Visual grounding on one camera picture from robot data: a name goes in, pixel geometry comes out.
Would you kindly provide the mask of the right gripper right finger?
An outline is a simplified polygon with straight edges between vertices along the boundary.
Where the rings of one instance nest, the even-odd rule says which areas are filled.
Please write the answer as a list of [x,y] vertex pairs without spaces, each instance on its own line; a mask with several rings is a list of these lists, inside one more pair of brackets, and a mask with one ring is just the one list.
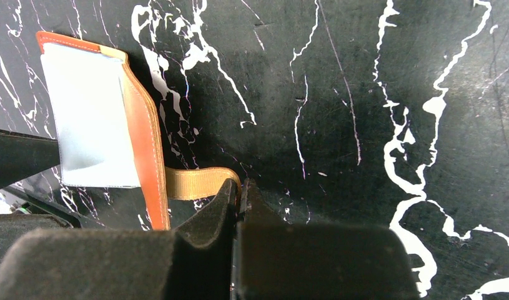
[[388,228],[289,224],[244,182],[237,225],[238,299],[418,299],[410,261]]

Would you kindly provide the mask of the brown leather card holder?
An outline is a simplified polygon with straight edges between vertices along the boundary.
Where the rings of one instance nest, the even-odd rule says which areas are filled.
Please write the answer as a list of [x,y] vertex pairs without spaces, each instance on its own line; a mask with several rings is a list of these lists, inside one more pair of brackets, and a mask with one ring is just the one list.
[[124,51],[39,31],[36,40],[67,186],[140,188],[151,226],[170,229],[168,200],[218,193],[238,175],[226,167],[166,167],[156,105]]

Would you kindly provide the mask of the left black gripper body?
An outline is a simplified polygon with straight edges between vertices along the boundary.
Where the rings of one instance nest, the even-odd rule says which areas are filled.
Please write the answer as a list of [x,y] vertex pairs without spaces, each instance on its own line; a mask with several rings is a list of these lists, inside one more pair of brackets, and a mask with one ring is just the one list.
[[78,218],[8,186],[0,190],[0,263],[24,234],[39,228],[80,228]]

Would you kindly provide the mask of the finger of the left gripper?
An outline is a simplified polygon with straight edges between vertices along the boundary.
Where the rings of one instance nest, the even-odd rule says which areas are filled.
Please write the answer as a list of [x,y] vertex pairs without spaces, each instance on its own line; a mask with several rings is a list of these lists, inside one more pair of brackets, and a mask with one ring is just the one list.
[[57,140],[0,129],[0,189],[59,164]]

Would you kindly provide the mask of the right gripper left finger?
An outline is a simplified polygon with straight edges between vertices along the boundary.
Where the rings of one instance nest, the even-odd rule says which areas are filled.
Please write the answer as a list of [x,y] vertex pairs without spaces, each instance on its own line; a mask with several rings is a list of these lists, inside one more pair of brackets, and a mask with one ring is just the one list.
[[228,299],[236,190],[170,231],[30,231],[0,263],[0,299]]

